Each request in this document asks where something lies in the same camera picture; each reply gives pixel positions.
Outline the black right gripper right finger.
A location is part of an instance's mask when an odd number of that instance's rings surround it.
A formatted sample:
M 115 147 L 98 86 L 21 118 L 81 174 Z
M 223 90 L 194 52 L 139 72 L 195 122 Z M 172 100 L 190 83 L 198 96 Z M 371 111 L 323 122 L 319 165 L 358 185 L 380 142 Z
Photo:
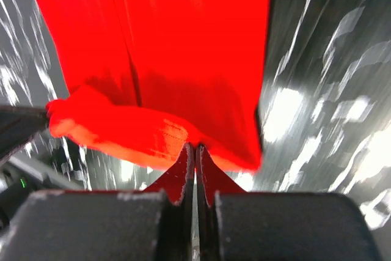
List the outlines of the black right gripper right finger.
M 337 193 L 247 192 L 195 153 L 202 260 L 381 260 L 355 203 Z

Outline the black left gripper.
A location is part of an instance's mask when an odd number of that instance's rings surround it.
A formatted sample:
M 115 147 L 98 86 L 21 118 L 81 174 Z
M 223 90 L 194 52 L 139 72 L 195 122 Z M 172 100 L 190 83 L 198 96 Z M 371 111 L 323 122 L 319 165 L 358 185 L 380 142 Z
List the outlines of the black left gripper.
M 82 190 L 81 185 L 69 181 L 39 160 L 12 156 L 47 127 L 48 116 L 44 108 L 1 105 L 1 159 L 9 159 L 1 165 L 1 230 L 9 226 L 19 207 L 34 191 Z

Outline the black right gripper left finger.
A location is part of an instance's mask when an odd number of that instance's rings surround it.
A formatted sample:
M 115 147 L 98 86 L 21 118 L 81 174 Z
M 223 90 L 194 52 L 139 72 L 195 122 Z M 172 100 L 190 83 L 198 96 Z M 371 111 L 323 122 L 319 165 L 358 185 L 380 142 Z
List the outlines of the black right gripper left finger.
M 194 148 L 142 191 L 31 193 L 1 240 L 2 260 L 191 260 Z

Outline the red t-shirt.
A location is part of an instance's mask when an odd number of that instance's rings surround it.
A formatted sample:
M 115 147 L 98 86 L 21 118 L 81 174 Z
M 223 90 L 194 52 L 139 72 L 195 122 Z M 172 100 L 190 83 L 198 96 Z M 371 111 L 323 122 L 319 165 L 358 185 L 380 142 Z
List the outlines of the red t-shirt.
M 269 0 L 37 0 L 65 99 L 49 129 L 166 169 L 203 144 L 225 171 L 261 165 L 256 110 Z

